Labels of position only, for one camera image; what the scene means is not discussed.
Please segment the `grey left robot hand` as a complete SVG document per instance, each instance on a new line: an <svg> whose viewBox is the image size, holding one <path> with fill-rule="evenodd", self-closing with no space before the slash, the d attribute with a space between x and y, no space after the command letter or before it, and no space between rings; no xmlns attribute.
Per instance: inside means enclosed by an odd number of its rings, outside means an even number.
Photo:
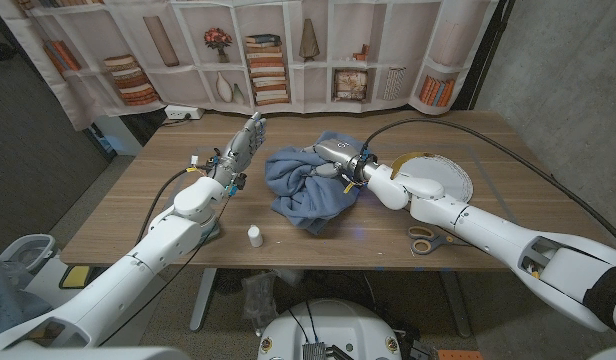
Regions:
<svg viewBox="0 0 616 360"><path fill-rule="evenodd" d="M265 133L266 119L255 112L228 142L210 177L223 186L230 184L250 165L254 154L265 141Z"/></svg>

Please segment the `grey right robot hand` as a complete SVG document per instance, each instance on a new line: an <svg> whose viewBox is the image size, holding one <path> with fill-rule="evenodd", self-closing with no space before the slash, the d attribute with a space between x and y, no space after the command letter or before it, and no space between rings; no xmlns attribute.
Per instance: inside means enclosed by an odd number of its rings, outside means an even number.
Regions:
<svg viewBox="0 0 616 360"><path fill-rule="evenodd" d="M316 166L311 175L334 178L346 176L354 183L369 181L378 165L367 159L363 160L359 151L344 140L332 138L323 140L306 148L304 152L317 154L324 164Z"/></svg>

